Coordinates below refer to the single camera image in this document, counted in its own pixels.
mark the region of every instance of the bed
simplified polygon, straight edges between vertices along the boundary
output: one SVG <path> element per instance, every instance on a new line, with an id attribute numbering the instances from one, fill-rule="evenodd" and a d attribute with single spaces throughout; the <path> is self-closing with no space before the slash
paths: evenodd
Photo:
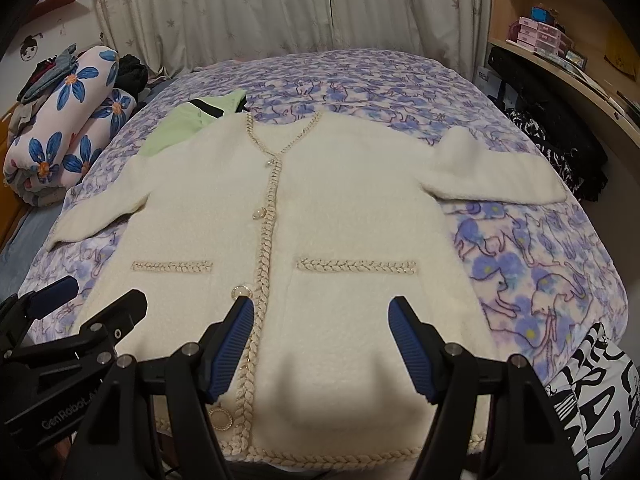
<path id="1" fill-rule="evenodd" d="M 164 89 L 123 127 L 82 183 L 69 190 L 63 210 L 116 179 L 173 106 L 237 88 L 246 90 L 247 107 L 256 119 L 268 123 L 289 123 L 325 109 L 381 121 L 430 144 L 459 124 L 492 150 L 536 151 L 479 90 L 434 60 L 369 49 L 230 60 L 182 76 Z M 550 206 L 441 204 L 451 243 L 496 344 L 524 354 L 543 383 L 568 365 L 596 323 L 607 340 L 620 340 L 628 315 L 625 289 L 573 196 Z M 30 335 L 35 342 L 69 334 L 125 227 L 121 219 L 82 242 L 38 251 L 20 293 L 66 274 L 78 280 L 80 293 L 34 323 Z"/>

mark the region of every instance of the cardigan button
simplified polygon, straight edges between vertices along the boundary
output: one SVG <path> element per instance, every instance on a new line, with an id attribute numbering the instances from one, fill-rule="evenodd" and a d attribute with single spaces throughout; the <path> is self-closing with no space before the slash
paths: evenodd
<path id="1" fill-rule="evenodd" d="M 267 214 L 267 210 L 263 207 L 259 207 L 254 211 L 254 220 L 259 220 L 260 218 L 264 218 Z"/>
<path id="2" fill-rule="evenodd" d="M 217 406 L 209 410 L 209 420 L 211 425 L 216 431 L 226 431 L 231 428 L 234 423 L 234 418 L 231 416 L 229 410 L 226 410 L 222 406 Z"/>
<path id="3" fill-rule="evenodd" d="M 246 285 L 238 285 L 235 286 L 232 290 L 231 290 L 231 299 L 232 300 L 237 300 L 240 296 L 246 296 L 249 299 L 252 299 L 254 297 L 254 293 L 253 291 Z"/>

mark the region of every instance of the fuzzy cardigan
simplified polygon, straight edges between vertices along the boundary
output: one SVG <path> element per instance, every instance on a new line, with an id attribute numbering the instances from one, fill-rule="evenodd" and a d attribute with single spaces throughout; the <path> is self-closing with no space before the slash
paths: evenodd
<path id="1" fill-rule="evenodd" d="M 278 152 L 309 121 L 256 123 L 255 135 Z M 433 148 L 326 112 L 274 158 L 246 122 L 225 116 L 156 156 L 132 157 L 107 190 L 60 218 L 49 249 L 135 213 L 75 328 L 137 288 L 148 311 L 118 352 L 155 358 L 198 340 L 232 296 L 250 294 L 250 344 L 212 413 L 225 455 L 338 468 L 414 458 L 434 407 L 407 374 L 389 301 L 404 295 L 445 341 L 507 357 L 434 196 L 545 204 L 564 200 L 564 186 L 542 156 L 491 152 L 459 126 Z M 479 403 L 476 442 L 487 414 Z"/>

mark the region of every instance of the curtain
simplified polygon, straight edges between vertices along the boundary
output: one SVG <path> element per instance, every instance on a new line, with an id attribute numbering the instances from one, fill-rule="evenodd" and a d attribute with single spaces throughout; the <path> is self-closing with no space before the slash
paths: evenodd
<path id="1" fill-rule="evenodd" d="M 471 80 L 484 65 L 491 0 L 331 0 L 335 48 L 402 50 Z"/>
<path id="2" fill-rule="evenodd" d="M 94 0 L 105 41 L 175 75 L 333 47 L 329 0 Z"/>
<path id="3" fill-rule="evenodd" d="M 109 46 L 154 72 L 332 48 L 430 57 L 472 79 L 491 0 L 95 0 Z"/>

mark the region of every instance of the black and white fabric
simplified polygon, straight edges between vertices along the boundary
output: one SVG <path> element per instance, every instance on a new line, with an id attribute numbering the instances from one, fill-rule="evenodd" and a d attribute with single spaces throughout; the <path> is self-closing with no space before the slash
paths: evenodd
<path id="1" fill-rule="evenodd" d="M 580 198 L 578 190 L 582 185 L 583 179 L 576 174 L 575 169 L 572 168 L 568 157 L 565 156 L 562 150 L 549 142 L 545 129 L 528 112 L 508 108 L 504 113 L 513 124 L 519 127 L 533 141 L 546 160 L 556 170 L 556 173 L 564 180 L 571 193 L 576 198 Z"/>
<path id="2" fill-rule="evenodd" d="M 639 387 L 638 370 L 601 323 L 546 387 L 582 480 L 601 478 L 638 426 Z"/>

